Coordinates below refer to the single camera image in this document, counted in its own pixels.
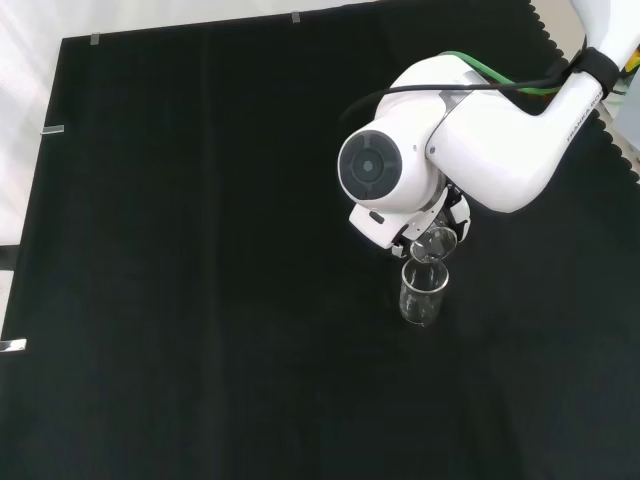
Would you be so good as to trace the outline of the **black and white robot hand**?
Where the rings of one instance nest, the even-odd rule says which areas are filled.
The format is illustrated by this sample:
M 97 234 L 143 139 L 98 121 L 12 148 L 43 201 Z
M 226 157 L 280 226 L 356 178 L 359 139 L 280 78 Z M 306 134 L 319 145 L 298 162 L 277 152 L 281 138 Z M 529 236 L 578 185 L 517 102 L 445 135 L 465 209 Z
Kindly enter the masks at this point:
M 469 204 L 462 192 L 447 183 L 432 205 L 416 213 L 391 246 L 398 258 L 413 257 L 421 263 L 444 260 L 466 239 L 471 225 Z

